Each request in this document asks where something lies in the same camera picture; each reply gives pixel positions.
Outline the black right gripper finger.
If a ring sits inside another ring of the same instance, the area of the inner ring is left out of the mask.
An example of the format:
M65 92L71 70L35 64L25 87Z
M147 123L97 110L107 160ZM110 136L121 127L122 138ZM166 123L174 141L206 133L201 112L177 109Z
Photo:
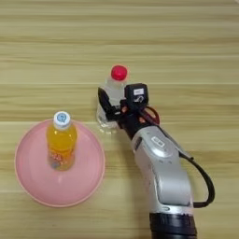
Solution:
M123 99L122 88L102 87L98 89L97 119L100 122L118 122Z

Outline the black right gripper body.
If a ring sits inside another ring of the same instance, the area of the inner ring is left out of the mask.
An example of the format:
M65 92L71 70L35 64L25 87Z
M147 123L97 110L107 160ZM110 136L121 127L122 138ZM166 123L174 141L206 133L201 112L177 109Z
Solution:
M126 132L130 139L133 139L139 130L156 125L156 111L149 106L144 110L136 111L124 106L120 113L118 125Z

